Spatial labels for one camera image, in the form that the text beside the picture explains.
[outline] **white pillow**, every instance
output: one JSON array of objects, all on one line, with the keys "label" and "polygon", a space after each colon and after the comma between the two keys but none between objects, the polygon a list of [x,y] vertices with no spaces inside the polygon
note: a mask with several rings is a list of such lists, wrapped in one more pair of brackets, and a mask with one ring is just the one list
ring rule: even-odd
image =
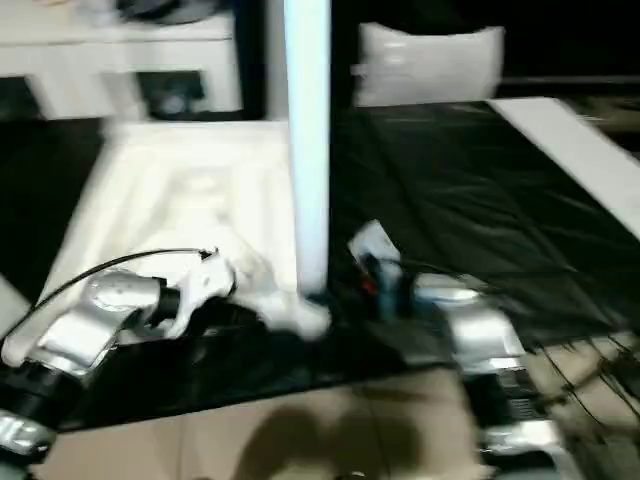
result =
[{"label": "white pillow", "polygon": [[502,71],[503,29],[417,36],[378,24],[360,25],[364,62],[358,105],[482,100]]}]

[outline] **black cable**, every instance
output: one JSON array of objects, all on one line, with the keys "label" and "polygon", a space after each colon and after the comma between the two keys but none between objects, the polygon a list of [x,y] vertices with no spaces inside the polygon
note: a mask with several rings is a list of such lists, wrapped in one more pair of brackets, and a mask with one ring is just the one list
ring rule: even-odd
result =
[{"label": "black cable", "polygon": [[[538,348],[540,348],[540,350],[542,350],[542,353],[544,354],[545,357],[547,357],[547,360],[549,361],[549,363],[551,364],[551,366],[553,367],[553,369],[556,371],[556,373],[562,377],[562,379],[564,380],[564,382],[567,385],[571,385],[573,386],[573,384],[571,383],[571,381],[567,378],[567,376],[564,374],[564,372],[562,371],[562,369],[558,366],[558,364],[556,363],[556,361],[551,357],[551,355],[549,354],[549,352],[547,352],[547,349],[544,348],[544,346],[542,344],[538,344]],[[584,402],[580,399],[580,397],[578,396],[578,394],[574,391],[571,390],[570,391],[570,395],[575,398],[576,402],[578,402],[578,404],[580,405],[580,407],[582,408],[582,410],[584,410],[584,412],[591,418],[591,420],[593,420],[598,427],[600,428],[601,432],[606,432],[606,428],[604,426],[604,424],[598,420],[595,415],[593,415],[593,413],[591,413],[591,411],[587,408],[587,406],[584,404]]]},{"label": "black cable", "polygon": [[[602,351],[600,351],[600,349],[595,344],[595,342],[593,340],[589,340],[589,345],[591,345],[591,348],[593,348],[593,350],[601,357],[601,360],[603,360],[607,364],[607,367],[610,367],[612,360],[609,359],[604,353],[602,353]],[[626,393],[622,390],[622,388],[619,387],[615,383],[615,381],[612,381],[611,379],[609,379],[605,371],[600,372],[600,378],[607,385],[607,387],[609,387],[613,393],[618,395],[618,397],[622,399],[622,401],[627,405],[627,407],[629,407],[629,410],[631,410],[631,413],[633,413],[633,416],[636,417],[636,421],[640,425],[640,412],[638,412],[638,409],[636,409],[635,405],[631,403],[631,400],[629,400],[629,398],[627,397]]]},{"label": "black cable", "polygon": [[160,248],[156,250],[147,250],[144,252],[131,253],[129,255],[123,255],[122,257],[114,258],[107,262],[96,265],[95,267],[90,268],[82,272],[79,275],[76,275],[71,280],[66,281],[58,288],[56,288],[53,292],[49,293],[46,297],[44,297],[40,302],[35,304],[27,313],[25,313],[5,334],[4,338],[7,338],[9,335],[14,333],[20,326],[22,326],[33,314],[35,314],[38,310],[41,310],[43,307],[47,306],[53,299],[55,299],[58,295],[65,292],[69,288],[73,287],[78,282],[90,277],[91,275],[95,275],[96,273],[100,273],[101,271],[113,267],[115,265],[120,265],[122,263],[129,262],[131,260],[135,260],[137,258],[150,257],[153,255],[163,255],[170,253],[194,253],[200,255],[200,257],[204,260],[211,255],[217,254],[217,251],[210,252],[208,250],[202,250],[198,248]]},{"label": "black cable", "polygon": [[612,365],[634,356],[638,352],[638,350],[640,350],[640,341],[636,341],[631,347],[624,348],[625,350],[612,360],[605,358],[604,355],[600,355],[598,364],[589,373],[573,383],[568,382],[562,387],[562,391],[560,393],[542,399],[542,404],[551,406],[557,403],[562,403],[567,399],[568,396],[573,395],[578,390],[581,390],[582,388],[591,384],[594,380],[601,378],[601,376],[605,374],[606,371],[612,367]]}]

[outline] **white tray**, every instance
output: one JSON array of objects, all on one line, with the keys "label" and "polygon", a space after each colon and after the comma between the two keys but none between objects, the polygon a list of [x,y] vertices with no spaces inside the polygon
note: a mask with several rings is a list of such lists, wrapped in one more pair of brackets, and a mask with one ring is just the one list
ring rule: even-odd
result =
[{"label": "white tray", "polygon": [[[105,260],[172,247],[219,247],[243,261],[262,257],[279,287],[295,290],[291,192],[286,123],[121,126],[85,186],[44,293]],[[166,255],[129,268],[171,282],[196,261]],[[79,291],[16,332],[4,360],[19,363]]]}]

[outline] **white pole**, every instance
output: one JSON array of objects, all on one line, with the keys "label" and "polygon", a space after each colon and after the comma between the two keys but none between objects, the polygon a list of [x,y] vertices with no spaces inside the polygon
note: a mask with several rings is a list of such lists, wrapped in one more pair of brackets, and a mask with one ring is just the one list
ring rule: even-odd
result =
[{"label": "white pole", "polygon": [[325,286],[329,238],[331,0],[285,0],[298,289]]}]

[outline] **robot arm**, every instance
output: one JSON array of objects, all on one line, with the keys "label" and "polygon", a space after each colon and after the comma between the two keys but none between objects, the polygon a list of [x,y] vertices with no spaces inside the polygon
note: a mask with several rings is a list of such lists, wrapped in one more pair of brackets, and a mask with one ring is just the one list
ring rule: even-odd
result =
[{"label": "robot arm", "polygon": [[43,461],[60,424],[118,344],[178,338],[193,312],[213,297],[251,308],[268,329],[290,330],[305,340],[329,326],[324,308],[279,290],[270,272],[247,277],[220,255],[203,259],[172,287],[122,269],[96,274],[79,301],[0,381],[2,472],[20,478]]}]

